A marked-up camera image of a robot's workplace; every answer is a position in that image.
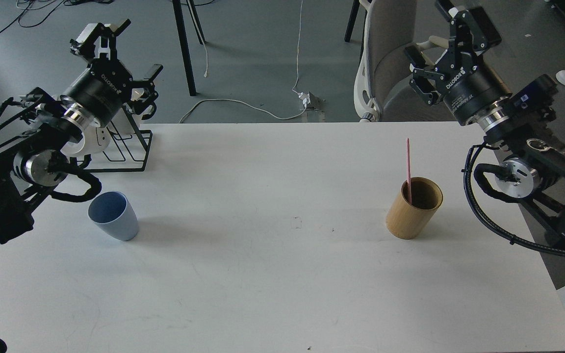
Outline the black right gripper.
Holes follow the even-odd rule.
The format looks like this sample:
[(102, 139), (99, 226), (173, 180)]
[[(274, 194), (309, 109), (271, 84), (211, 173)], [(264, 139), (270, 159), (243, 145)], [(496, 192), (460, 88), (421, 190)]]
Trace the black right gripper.
[[(502, 37), (482, 6), (456, 7), (450, 0), (435, 5), (449, 23), (448, 49), (430, 69), (430, 59), (417, 45), (404, 49), (410, 61), (410, 86), (428, 106), (443, 103), (461, 125), (471, 125), (480, 111), (511, 96), (509, 87), (494, 69), (484, 62), (484, 53), (499, 45)], [(471, 59), (462, 59), (463, 55)]]

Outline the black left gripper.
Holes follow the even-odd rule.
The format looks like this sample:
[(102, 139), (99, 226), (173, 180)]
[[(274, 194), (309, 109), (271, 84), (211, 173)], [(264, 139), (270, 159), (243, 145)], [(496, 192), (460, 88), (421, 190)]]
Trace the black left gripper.
[(78, 38), (70, 40), (70, 52), (90, 63), (60, 100), (67, 107), (81, 107), (97, 127), (106, 127), (123, 105), (132, 114), (143, 114), (155, 106), (158, 97), (154, 80), (164, 69), (162, 64), (155, 63), (143, 78), (134, 80), (117, 60), (116, 38), (130, 24), (129, 19), (105, 25), (90, 23)]

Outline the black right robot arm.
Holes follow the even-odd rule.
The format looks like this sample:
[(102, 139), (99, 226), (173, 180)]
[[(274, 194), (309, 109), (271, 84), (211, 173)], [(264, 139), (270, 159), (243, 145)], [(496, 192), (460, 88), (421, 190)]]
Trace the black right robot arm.
[[(462, 170), (471, 210), (509, 243), (565, 258), (565, 144), (547, 127), (556, 118), (556, 82), (541, 75), (513, 95), (484, 61), (484, 53), (502, 41), (486, 11), (458, 9), (449, 0), (436, 5), (449, 23), (447, 48), (437, 63), (428, 63), (419, 45), (405, 48), (410, 86), (427, 105), (444, 103), (460, 125), (484, 130), (484, 141), (469, 148)], [(474, 181), (489, 197), (523, 206), (552, 235), (552, 246), (495, 223), (477, 202)]]

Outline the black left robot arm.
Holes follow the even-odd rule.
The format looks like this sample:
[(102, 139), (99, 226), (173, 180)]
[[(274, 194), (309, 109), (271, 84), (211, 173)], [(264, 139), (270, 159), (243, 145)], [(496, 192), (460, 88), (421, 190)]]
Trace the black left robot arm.
[(133, 125), (134, 115), (145, 120), (146, 110), (155, 110), (154, 79), (163, 66), (133, 78), (116, 49), (129, 25), (90, 23), (70, 41), (87, 66), (58, 98), (36, 87), (0, 105), (0, 244), (33, 229), (33, 212), (47, 197), (86, 202), (100, 193), (101, 182), (86, 169), (91, 152), (78, 165), (67, 145), (87, 145), (92, 128), (108, 127), (120, 113)]

